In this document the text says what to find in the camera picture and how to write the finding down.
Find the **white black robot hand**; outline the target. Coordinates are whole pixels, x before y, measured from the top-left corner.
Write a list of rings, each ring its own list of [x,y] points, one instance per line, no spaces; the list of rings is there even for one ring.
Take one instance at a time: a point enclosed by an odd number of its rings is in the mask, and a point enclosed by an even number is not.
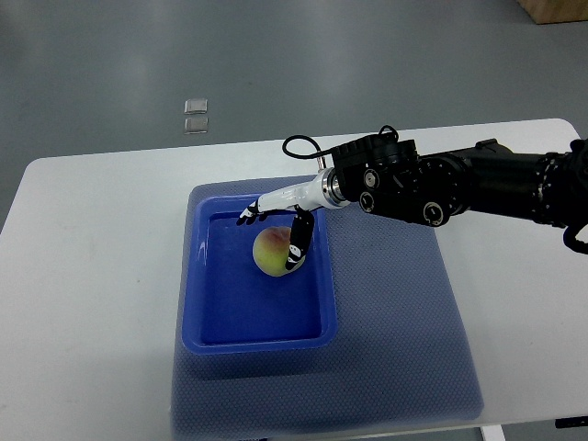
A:
[[[314,210],[342,209],[350,202],[344,198],[332,167],[324,168],[309,182],[283,187],[261,195],[240,214],[236,224],[264,221],[275,211],[295,212],[284,268],[288,271],[300,264],[310,249],[314,229]]]

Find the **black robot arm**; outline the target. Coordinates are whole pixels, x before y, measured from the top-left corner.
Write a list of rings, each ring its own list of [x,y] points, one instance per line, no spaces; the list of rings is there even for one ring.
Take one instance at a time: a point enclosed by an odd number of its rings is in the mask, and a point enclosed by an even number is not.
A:
[[[467,210],[562,228],[572,251],[587,225],[587,142],[565,153],[514,153],[495,139],[454,151],[420,155],[383,127],[332,149],[343,198],[374,214],[429,227]]]

